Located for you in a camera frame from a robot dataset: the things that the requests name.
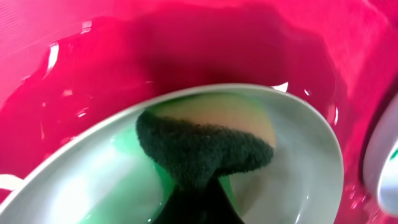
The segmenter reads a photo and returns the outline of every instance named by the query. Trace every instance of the bowl rim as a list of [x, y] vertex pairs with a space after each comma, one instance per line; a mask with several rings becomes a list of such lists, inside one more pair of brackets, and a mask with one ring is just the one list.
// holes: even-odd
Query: bowl rim
[[178, 98], [181, 96], [189, 96], [189, 95], [194, 95], [194, 94], [200, 94], [200, 93], [209, 93], [209, 92], [217, 92], [217, 91], [228, 91], [232, 89], [240, 89], [240, 90], [259, 90], [259, 91], [264, 91], [276, 95], [283, 95], [287, 98], [290, 98], [291, 100], [296, 101], [297, 103], [300, 103], [301, 105], [305, 106], [306, 108], [310, 109], [314, 115], [322, 121], [322, 123], [326, 126], [328, 131], [330, 132], [333, 142], [335, 143], [335, 146], [337, 147], [338, 150], [338, 156], [341, 161], [341, 178], [342, 183], [344, 181], [344, 162], [343, 162], [343, 154], [341, 152], [341, 147], [340, 144], [337, 140], [336, 134], [329, 125], [328, 121], [321, 115], [319, 111], [317, 111], [312, 105], [304, 101], [303, 99], [294, 96], [290, 93], [286, 93], [284, 91], [280, 90], [275, 90], [271, 87], [268, 86], [263, 86], [263, 85], [256, 85], [256, 84], [247, 84], [247, 83], [222, 83], [222, 84], [212, 84], [212, 85], [200, 85], [200, 86], [195, 86], [191, 88], [185, 88], [177, 91], [172, 91], [170, 93], [166, 93], [163, 95], [159, 95], [156, 97], [153, 97], [149, 100], [144, 100], [140, 103], [137, 103], [135, 105], [132, 105], [124, 110], [121, 110], [117, 112], [114, 115], [111, 115], [104, 120], [94, 124], [92, 127], [88, 128], [86, 131], [83, 131], [80, 133], [77, 137], [66, 143], [65, 145], [61, 146], [59, 149], [57, 149], [52, 155], [50, 155], [46, 160], [44, 160], [41, 164], [39, 164], [28, 176], [23, 180], [22, 185], [18, 188], [12, 191], [8, 197], [3, 201], [3, 203], [0, 204], [0, 216], [6, 211], [8, 205], [10, 205], [15, 198], [18, 197], [18, 195], [23, 192], [26, 188], [28, 188], [29, 184], [35, 179], [41, 172], [43, 172], [51, 163], [55, 162], [57, 159], [62, 157], [69, 149], [73, 148], [80, 142], [82, 142], [84, 139], [88, 138], [95, 132], [99, 131], [102, 128], [105, 128], [107, 125], [120, 120], [122, 118], [125, 118], [129, 116], [131, 113], [143, 110], [144, 108], [150, 107], [152, 105], [155, 105], [157, 103], [161, 103], [167, 100], [171, 100], [174, 98]]

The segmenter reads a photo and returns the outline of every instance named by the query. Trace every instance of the green liquid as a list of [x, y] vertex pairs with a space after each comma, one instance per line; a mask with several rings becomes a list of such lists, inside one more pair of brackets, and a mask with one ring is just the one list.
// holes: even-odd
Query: green liquid
[[[79, 224], [146, 224], [155, 220], [169, 199], [175, 182], [163, 167], [147, 157], [139, 145], [135, 124], [115, 135], [117, 152], [137, 161], [133, 172], [120, 180]], [[236, 210], [229, 177], [220, 178]]]

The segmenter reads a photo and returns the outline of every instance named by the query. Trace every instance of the red water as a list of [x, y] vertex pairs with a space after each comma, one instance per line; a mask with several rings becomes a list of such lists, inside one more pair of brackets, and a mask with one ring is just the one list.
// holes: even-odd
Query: red water
[[[328, 27], [320, 21], [330, 15], [299, 23], [279, 12], [286, 6], [260, 3], [173, 3], [131, 21], [92, 19], [81, 34], [52, 43], [37, 71], [2, 105], [0, 173], [24, 178], [90, 126], [170, 91], [288, 83], [287, 91], [316, 107], [341, 144], [345, 186], [335, 223], [398, 223], [379, 211], [360, 175], [369, 133], [388, 102], [383, 99], [398, 87], [398, 33], [382, 19], [366, 21], [374, 14], [365, 7], [333, 4], [344, 6], [343, 18]], [[365, 15], [368, 39], [353, 29], [351, 14]], [[0, 190], [0, 200], [7, 194]]]

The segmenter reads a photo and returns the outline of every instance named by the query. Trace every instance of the white bowl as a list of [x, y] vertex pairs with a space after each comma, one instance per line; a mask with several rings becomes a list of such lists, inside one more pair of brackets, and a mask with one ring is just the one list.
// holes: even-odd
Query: white bowl
[[390, 102], [369, 140], [363, 176], [383, 212], [398, 217], [398, 95]]
[[[277, 153], [271, 164], [229, 177], [243, 221], [333, 223], [343, 190], [343, 160], [332, 129], [297, 97], [244, 84], [177, 91], [100, 122], [26, 178], [24, 187], [1, 205], [0, 223], [150, 223], [166, 193], [152, 161], [137, 143], [135, 120], [144, 108], [156, 103], [216, 91], [240, 93], [263, 102], [277, 135]], [[126, 145], [116, 149], [119, 138]], [[120, 148], [137, 150], [126, 153]]]

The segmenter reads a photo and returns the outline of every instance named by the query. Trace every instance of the pink plastic tub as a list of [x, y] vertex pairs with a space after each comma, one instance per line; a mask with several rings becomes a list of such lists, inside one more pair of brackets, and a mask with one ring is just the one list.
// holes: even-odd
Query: pink plastic tub
[[398, 223], [361, 181], [369, 135], [398, 87], [397, 27], [394, 0], [3, 0], [0, 174], [23, 179], [90, 126], [163, 93], [287, 83], [341, 144], [335, 223]]

